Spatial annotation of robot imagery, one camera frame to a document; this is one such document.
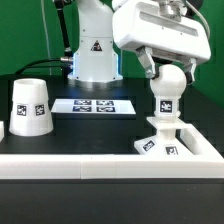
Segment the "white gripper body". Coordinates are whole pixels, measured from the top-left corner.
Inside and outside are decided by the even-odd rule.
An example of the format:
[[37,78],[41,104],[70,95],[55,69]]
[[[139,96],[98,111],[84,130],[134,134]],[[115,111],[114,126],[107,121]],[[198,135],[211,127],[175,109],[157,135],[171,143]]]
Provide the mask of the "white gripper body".
[[113,0],[112,7],[113,38],[120,49],[135,51],[146,46],[194,58],[198,63],[210,59],[209,42],[199,22],[164,17],[159,3],[153,0]]

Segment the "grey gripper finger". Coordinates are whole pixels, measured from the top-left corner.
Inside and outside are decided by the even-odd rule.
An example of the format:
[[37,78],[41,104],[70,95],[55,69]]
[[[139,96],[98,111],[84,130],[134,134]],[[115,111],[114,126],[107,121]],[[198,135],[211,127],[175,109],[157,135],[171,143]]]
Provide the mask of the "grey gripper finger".
[[194,58],[190,58],[184,63],[184,73],[188,84],[192,84],[195,81],[194,72],[196,67],[197,62]]
[[136,50],[136,56],[145,70],[145,76],[152,79],[156,76],[156,66],[152,57],[152,49],[142,46]]

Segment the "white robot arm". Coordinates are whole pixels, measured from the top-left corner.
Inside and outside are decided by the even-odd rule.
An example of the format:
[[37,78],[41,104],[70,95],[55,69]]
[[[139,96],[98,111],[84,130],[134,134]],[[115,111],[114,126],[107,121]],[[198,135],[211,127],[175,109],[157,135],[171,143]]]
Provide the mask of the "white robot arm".
[[183,0],[76,0],[79,48],[73,56],[74,81],[110,83],[119,80],[118,56],[113,48],[134,52],[146,77],[157,76],[156,64],[180,62],[190,80],[211,50],[203,26],[186,17]]

